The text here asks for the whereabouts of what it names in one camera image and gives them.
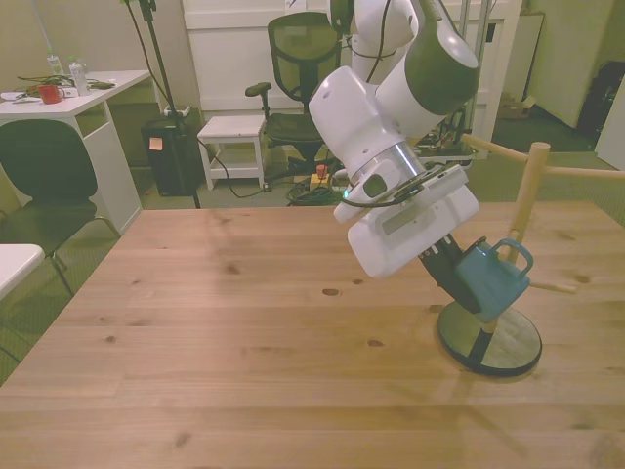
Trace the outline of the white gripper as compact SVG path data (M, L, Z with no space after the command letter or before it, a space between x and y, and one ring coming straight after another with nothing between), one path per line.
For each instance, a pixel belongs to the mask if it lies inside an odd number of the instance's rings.
M478 211L478 200L462 187L429 206L412 199L373 209L348 229L348 241L359 264L374 278L388 277L419 256L437 285L477 314L477 298L456 272L463 250L451 234Z

